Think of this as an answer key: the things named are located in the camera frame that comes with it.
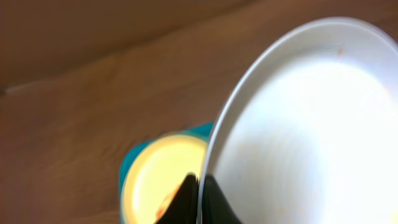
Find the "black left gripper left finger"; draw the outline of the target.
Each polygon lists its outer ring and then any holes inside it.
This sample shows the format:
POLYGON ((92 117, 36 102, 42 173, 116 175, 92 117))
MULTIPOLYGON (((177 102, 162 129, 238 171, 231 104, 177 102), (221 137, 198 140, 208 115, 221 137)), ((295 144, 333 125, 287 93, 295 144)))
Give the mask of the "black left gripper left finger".
POLYGON ((156 224, 196 224, 197 207, 198 180, 194 174, 188 174, 156 224))

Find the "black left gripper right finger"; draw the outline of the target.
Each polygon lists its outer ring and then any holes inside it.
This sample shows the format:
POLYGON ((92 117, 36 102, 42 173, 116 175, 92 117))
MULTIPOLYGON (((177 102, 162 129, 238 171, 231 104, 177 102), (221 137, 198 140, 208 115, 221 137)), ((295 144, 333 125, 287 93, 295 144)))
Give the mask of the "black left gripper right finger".
POLYGON ((201 214, 202 224, 241 224, 212 175, 205 177, 201 214))

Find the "white plate front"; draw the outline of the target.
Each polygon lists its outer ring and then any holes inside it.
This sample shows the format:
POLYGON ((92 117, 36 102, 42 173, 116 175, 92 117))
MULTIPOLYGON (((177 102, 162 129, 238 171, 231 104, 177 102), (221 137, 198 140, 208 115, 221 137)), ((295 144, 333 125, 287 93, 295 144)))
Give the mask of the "white plate front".
POLYGON ((397 222, 397 42, 359 19, 303 24, 271 44, 209 138, 241 223, 397 222))

